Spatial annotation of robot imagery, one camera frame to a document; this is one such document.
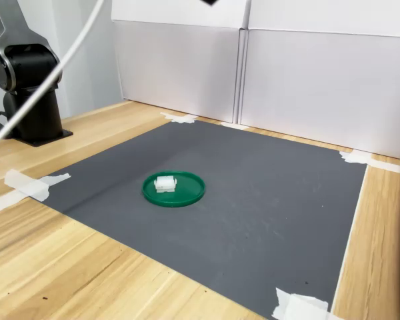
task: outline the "white cable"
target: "white cable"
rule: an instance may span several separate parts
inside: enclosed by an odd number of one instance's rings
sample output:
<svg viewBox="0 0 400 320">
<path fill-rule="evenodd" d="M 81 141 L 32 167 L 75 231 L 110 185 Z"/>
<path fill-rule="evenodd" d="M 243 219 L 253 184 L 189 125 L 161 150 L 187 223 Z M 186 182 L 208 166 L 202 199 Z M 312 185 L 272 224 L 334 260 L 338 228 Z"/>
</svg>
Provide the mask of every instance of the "white cable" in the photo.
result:
<svg viewBox="0 0 400 320">
<path fill-rule="evenodd" d="M 68 62 L 80 48 L 80 45 L 86 38 L 99 12 L 101 11 L 103 3 L 104 0 L 97 0 L 85 26 L 81 30 L 80 34 L 77 36 L 72 46 L 68 49 L 68 52 L 64 55 L 64 58 L 62 58 L 61 62 L 59 62 L 54 70 L 52 70 L 52 72 L 47 76 L 46 80 L 44 80 L 40 87 L 30 96 L 30 98 L 28 98 L 28 100 L 26 100 L 26 102 L 22 105 L 18 112 L 16 112 L 16 114 L 9 120 L 9 122 L 7 122 L 6 125 L 0 130 L 0 140 L 2 140 L 2 138 L 4 138 L 16 126 L 22 118 L 24 118 L 24 116 L 31 110 L 36 102 L 38 102 L 38 100 L 42 98 L 45 92 L 56 81 L 56 79 L 61 74 L 62 69 L 68 64 Z"/>
</svg>

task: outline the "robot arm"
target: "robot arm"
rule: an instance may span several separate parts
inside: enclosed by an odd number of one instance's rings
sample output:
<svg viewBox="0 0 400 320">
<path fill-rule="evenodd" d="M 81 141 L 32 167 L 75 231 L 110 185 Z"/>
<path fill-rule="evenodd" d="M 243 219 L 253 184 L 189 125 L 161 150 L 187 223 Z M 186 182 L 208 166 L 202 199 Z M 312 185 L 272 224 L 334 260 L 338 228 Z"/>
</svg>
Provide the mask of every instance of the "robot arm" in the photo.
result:
<svg viewBox="0 0 400 320">
<path fill-rule="evenodd" d="M 39 86 L 58 63 L 47 40 L 28 28 L 18 1 L 0 0 L 0 88 Z"/>
</svg>

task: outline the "wooden table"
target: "wooden table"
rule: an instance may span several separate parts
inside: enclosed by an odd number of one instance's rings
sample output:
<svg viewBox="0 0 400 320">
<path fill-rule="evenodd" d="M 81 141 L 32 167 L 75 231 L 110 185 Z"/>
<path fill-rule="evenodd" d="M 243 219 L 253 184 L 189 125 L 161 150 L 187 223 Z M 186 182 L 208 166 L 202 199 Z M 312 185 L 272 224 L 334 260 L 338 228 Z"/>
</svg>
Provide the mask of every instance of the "wooden table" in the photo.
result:
<svg viewBox="0 0 400 320">
<path fill-rule="evenodd" d="M 0 143 L 0 195 L 10 169 L 40 178 L 169 122 L 126 102 L 63 120 L 74 136 L 32 148 Z M 199 118 L 219 124 L 218 121 Z M 248 131 L 319 145 L 270 131 Z M 383 156 L 376 159 L 400 164 Z M 400 319 L 400 174 L 369 167 L 351 232 L 336 315 Z M 254 312 L 32 199 L 0 212 L 0 319 L 256 319 Z"/>
</svg>

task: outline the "white plastic block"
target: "white plastic block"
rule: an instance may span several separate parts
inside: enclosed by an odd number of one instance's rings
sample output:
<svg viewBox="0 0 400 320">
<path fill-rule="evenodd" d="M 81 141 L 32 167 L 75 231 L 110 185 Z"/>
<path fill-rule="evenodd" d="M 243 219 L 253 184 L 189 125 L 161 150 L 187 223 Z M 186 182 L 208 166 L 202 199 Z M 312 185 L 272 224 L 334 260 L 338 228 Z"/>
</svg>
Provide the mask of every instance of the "white plastic block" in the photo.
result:
<svg viewBox="0 0 400 320">
<path fill-rule="evenodd" d="M 157 177 L 157 180 L 154 180 L 155 190 L 158 193 L 175 192 L 176 184 L 177 180 L 172 175 Z"/>
</svg>

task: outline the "white tape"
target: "white tape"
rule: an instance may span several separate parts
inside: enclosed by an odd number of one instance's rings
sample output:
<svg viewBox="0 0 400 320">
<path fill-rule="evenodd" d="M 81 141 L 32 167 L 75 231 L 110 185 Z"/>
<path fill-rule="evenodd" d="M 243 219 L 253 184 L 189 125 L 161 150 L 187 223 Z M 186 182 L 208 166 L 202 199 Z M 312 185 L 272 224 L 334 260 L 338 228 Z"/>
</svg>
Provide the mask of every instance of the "white tape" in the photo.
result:
<svg viewBox="0 0 400 320">
<path fill-rule="evenodd" d="M 290 295 L 275 289 L 279 305 L 275 308 L 273 317 L 277 320 L 342 320 L 327 312 L 327 302 L 305 295 Z"/>
<path fill-rule="evenodd" d="M 387 163 L 383 161 L 378 161 L 372 159 L 372 154 L 369 152 L 364 152 L 360 150 L 353 150 L 351 153 L 339 152 L 345 162 L 349 163 L 366 163 L 371 167 L 384 169 L 396 173 L 400 173 L 400 165 L 394 165 L 392 163 Z"/>
<path fill-rule="evenodd" d="M 197 118 L 196 115 L 184 115 L 184 116 L 178 116 L 178 115 L 170 115 L 168 113 L 160 112 L 160 114 L 165 115 L 166 119 L 171 119 L 171 122 L 178 122 L 178 123 L 194 123 L 194 119 Z"/>
<path fill-rule="evenodd" d="M 14 169 L 6 172 L 5 184 L 38 201 L 44 201 L 49 196 L 48 184 L 23 175 Z"/>
<path fill-rule="evenodd" d="M 228 122 L 221 122 L 221 125 L 223 125 L 224 127 L 238 129 L 238 130 L 244 130 L 244 129 L 249 128 L 246 125 L 238 125 L 238 124 L 235 124 L 235 123 L 228 123 Z"/>
<path fill-rule="evenodd" d="M 0 197 L 0 211 L 20 202 L 21 200 L 24 200 L 26 197 L 26 195 L 18 190 L 13 190 L 5 195 L 2 195 Z"/>
<path fill-rule="evenodd" d="M 5 184 L 15 188 L 15 190 L 0 197 L 0 211 L 27 197 L 32 197 L 42 202 L 49 196 L 49 186 L 56 185 L 70 177 L 71 176 L 66 173 L 55 177 L 46 176 L 36 180 L 16 170 L 9 170 L 5 176 Z"/>
</svg>

